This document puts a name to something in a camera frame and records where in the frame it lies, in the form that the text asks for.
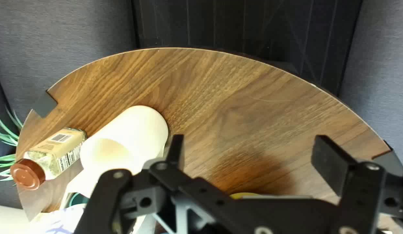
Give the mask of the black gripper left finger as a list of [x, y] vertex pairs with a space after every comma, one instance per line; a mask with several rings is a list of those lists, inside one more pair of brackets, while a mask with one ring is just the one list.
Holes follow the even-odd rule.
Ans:
[[184, 143], [185, 137], [183, 134], [175, 136], [172, 138], [171, 146], [168, 147], [167, 155], [164, 158], [158, 158], [149, 160], [144, 169], [145, 171], [167, 171], [171, 168], [183, 169], [184, 168]]

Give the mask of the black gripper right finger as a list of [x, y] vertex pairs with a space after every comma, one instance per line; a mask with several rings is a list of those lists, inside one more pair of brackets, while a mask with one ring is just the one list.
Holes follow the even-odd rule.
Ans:
[[311, 163], [342, 204], [379, 204], [385, 169], [372, 162], [358, 162], [328, 136], [318, 136]]

